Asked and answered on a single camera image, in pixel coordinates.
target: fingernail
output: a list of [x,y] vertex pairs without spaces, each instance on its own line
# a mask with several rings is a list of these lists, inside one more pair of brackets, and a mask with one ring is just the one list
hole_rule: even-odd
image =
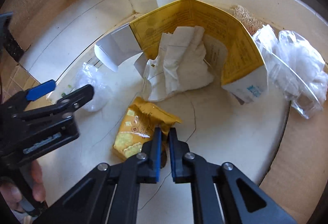
[[16,186],[12,186],[10,190],[11,194],[17,201],[22,200],[22,194]]

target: cracker picture on wrapper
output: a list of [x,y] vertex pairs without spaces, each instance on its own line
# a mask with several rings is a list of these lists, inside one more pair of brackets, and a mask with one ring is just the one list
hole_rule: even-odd
[[123,160],[141,152],[142,145],[152,140],[155,127],[168,135],[170,127],[181,119],[157,105],[136,97],[128,107],[116,135],[114,153]]

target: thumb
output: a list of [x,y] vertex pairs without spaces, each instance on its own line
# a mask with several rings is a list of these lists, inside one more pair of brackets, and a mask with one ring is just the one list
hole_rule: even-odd
[[0,192],[7,203],[18,203],[23,198],[20,190],[11,182],[3,183]]

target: transparent plastic wrap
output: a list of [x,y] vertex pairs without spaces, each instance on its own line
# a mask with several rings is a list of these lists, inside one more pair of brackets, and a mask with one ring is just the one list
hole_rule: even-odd
[[96,67],[83,63],[82,68],[76,74],[74,88],[78,89],[87,84],[93,86],[95,94],[93,99],[82,108],[89,112],[96,112],[106,105],[112,92],[109,86],[104,84],[103,74]]
[[281,31],[276,38],[267,25],[253,39],[261,51],[269,79],[306,119],[323,109],[328,75],[325,62],[310,43],[292,31]]

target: unfolded cardboard box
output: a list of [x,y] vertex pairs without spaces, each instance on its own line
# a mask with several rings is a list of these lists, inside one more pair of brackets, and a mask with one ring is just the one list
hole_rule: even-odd
[[204,40],[205,59],[214,70],[223,54],[220,45],[225,45],[227,55],[220,70],[222,88],[245,103],[268,91],[263,58],[244,26],[227,12],[197,0],[178,0],[119,27],[96,43],[96,56],[117,71],[124,60],[143,52],[135,64],[143,76],[147,60],[157,57],[162,33],[173,33],[179,26],[204,27],[204,36],[217,41],[210,45]]

